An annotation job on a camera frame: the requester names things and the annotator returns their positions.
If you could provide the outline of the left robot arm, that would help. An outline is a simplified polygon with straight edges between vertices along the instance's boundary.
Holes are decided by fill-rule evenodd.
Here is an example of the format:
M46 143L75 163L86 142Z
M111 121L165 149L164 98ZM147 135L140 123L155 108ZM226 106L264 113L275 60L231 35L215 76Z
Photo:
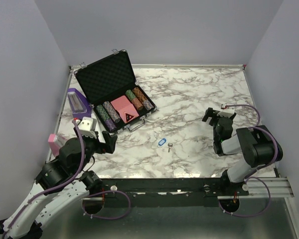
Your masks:
M102 135L105 142L77 135L62 144L55 159L44 164L19 208L0 220L4 239L38 239L53 216L71 203L102 191L102 180L92 170L84 170L95 153L114 153L117 137L106 131Z

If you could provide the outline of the aluminium frame rail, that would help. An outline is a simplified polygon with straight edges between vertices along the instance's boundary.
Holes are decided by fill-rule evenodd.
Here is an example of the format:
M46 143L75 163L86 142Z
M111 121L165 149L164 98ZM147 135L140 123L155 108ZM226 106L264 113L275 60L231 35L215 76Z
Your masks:
M247 182L249 197L292 198L293 190L287 178L252 178Z

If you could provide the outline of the blue key tag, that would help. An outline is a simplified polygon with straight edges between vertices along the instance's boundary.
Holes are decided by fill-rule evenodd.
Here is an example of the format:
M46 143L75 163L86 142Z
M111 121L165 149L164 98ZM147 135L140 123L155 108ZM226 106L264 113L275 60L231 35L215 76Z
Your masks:
M163 139L161 139L161 140L158 142L157 145L158 145L159 147L161 147L161 146L163 146L166 142L167 142L166 138L163 138Z

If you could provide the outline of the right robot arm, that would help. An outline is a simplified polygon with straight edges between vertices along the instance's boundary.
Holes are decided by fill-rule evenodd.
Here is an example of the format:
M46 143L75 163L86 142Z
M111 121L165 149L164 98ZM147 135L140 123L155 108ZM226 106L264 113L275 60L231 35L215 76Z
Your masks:
M243 158L226 169L216 184L205 183L208 196L248 195L247 180L260 169L282 160L283 149L265 125L233 129L234 110L208 108L202 118L213 127L213 149L218 156L241 153Z

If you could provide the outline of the black poker chip case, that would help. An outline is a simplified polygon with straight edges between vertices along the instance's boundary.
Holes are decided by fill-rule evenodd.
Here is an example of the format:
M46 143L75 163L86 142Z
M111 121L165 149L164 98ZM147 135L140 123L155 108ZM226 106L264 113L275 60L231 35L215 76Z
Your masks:
M88 103L100 124L109 133L125 129L133 132L146 123L146 117L157 110L152 99L137 84L132 64L126 50L84 66L74 72ZM126 96L136 108L139 117L124 123L111 101Z

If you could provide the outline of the silver key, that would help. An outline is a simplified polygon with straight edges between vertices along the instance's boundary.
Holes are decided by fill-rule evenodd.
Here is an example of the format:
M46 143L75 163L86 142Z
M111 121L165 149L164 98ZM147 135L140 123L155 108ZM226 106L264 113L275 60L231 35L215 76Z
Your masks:
M172 143L168 143L168 152L170 152L171 148L173 147L173 144Z

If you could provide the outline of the purple metronome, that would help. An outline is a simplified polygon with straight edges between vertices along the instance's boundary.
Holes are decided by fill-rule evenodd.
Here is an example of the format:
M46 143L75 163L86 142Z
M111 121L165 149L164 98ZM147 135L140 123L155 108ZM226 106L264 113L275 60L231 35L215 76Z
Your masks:
M82 120L83 117L91 117L92 109L90 104L86 97L76 88L69 88L67 90L67 99L74 118Z

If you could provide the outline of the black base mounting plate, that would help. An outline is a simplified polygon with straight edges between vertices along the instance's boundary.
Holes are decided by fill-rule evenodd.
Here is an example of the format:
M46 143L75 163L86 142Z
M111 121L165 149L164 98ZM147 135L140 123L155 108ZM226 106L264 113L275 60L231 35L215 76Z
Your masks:
M92 196L82 199L86 207L124 208L128 201L132 207L217 207L220 198L232 199L235 196L248 196L244 183L224 186L220 178L160 178L160 179L103 179L102 189L117 190L120 193L106 193L105 196Z

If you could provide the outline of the pink box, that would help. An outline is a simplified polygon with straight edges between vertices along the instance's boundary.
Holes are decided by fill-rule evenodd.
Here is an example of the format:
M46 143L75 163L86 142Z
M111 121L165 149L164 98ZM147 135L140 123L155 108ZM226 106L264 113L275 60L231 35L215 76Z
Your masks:
M58 134L50 134L48 144L54 157L59 155L59 150L66 143L67 139Z

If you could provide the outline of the pink playing card deck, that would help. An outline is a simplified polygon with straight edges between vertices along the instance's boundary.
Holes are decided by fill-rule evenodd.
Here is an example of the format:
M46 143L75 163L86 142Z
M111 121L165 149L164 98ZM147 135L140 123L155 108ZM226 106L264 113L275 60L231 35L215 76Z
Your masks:
M130 121L139 117L139 114L126 96L121 96L113 101L111 101L113 108L119 113L119 116L124 123L129 123Z

